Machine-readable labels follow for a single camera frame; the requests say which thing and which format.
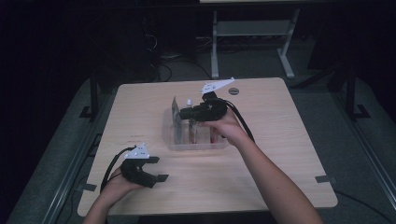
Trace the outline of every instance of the table top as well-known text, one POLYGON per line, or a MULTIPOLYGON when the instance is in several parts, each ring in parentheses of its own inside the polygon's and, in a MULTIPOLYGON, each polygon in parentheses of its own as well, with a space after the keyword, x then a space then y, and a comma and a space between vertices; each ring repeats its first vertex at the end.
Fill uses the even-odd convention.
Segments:
MULTIPOLYGON (((110 215, 159 215, 268 210, 238 150, 172 150, 162 138, 163 115, 176 96, 179 106, 191 98, 202 102, 204 81, 127 84, 120 86, 78 213, 85 216, 99 195, 105 171, 120 151, 145 143, 157 164, 143 169, 152 175, 169 175, 153 189, 139 189, 125 196, 110 215)), ((316 208, 333 207, 337 199, 300 115, 281 78, 237 79, 216 94, 240 111, 257 145, 305 193, 316 208), (230 88, 239 94, 231 95, 230 88)), ((114 169, 123 161, 120 157, 114 169)))

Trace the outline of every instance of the hand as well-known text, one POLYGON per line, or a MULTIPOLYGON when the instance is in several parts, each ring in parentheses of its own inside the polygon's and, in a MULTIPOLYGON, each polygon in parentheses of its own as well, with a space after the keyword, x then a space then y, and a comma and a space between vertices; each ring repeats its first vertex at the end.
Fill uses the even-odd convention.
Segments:
POLYGON ((126 180, 122 176, 120 168, 117 168, 113 174, 111 174, 110 180, 102 190, 98 200, 101 200, 104 204, 111 207, 132 190, 141 188, 143 188, 143 186, 126 180))
POLYGON ((230 108, 227 113, 219 120, 202 122, 203 126, 212 127, 219 135, 227 138, 228 142, 235 146, 235 141, 243 136, 248 136, 236 119, 235 114, 230 108))

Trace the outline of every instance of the gray carpet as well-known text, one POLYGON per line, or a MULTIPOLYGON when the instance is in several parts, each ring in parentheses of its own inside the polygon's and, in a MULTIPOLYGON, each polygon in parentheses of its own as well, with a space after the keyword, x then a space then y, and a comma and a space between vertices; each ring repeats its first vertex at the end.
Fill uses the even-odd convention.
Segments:
MULTIPOLYGON (((282 77, 288 85, 293 85, 311 77, 317 71, 306 70, 315 41, 294 41, 288 53, 291 67, 296 74, 294 80, 286 79, 281 63, 277 58, 276 44, 259 48, 240 50, 236 53, 219 55, 220 78, 282 77)), ((183 59, 165 63, 172 69, 169 81, 206 80, 210 71, 209 53, 197 55, 197 63, 183 59)), ((160 68, 163 79, 169 71, 160 68)), ((351 124, 338 99, 344 92, 330 93, 324 85, 327 77, 306 90, 290 91, 294 103, 303 119, 318 156, 333 188, 350 196, 337 193, 339 203, 330 209, 320 209, 326 223, 387 223, 374 209, 396 222, 395 208, 389 202, 383 187, 373 171, 360 141, 353 131, 358 125, 384 168, 392 179, 396 178, 393 162, 396 148, 396 126, 381 106, 376 102, 370 88, 357 81, 357 103, 364 105, 372 116, 359 119, 351 124)), ((91 169, 92 157, 88 157, 73 178, 73 188, 67 197, 59 200, 59 214, 54 217, 48 210, 53 199, 59 197, 64 174, 77 150, 87 152, 94 137, 103 131, 117 90, 100 93, 100 114, 94 122, 79 118, 81 109, 90 104, 89 82, 84 83, 64 115, 56 134, 53 136, 45 155, 35 170, 32 179, 14 208, 8 223, 80 223, 77 214, 81 191, 78 186, 87 178, 91 169)), ((136 223, 137 217, 111 217, 109 223, 136 223)))

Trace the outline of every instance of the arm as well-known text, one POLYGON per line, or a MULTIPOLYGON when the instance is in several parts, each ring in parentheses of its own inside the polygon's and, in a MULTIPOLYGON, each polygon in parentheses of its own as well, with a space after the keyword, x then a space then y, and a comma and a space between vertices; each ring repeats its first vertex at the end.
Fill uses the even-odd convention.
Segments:
POLYGON ((143 188, 140 185, 131 183, 120 174, 120 168, 116 169, 110 177, 105 188, 99 197, 91 206, 87 216, 85 216, 83 224, 99 224, 106 223, 108 210, 126 194, 134 189, 143 188))
POLYGON ((294 182, 250 140, 228 109, 220 120, 206 121, 239 150, 262 198, 278 223, 322 223, 311 202, 294 182))

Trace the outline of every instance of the clear plastic container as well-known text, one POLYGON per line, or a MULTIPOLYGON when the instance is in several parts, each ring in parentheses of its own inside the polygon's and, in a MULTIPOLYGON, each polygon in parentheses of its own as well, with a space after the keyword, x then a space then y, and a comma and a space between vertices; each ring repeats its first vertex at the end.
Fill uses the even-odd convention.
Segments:
POLYGON ((176 130, 173 124, 172 110, 163 112, 163 141, 172 150, 222 149, 228 146, 225 138, 219 137, 216 143, 211 143, 209 127, 197 125, 195 141, 192 143, 189 133, 189 121, 183 120, 181 130, 176 130))

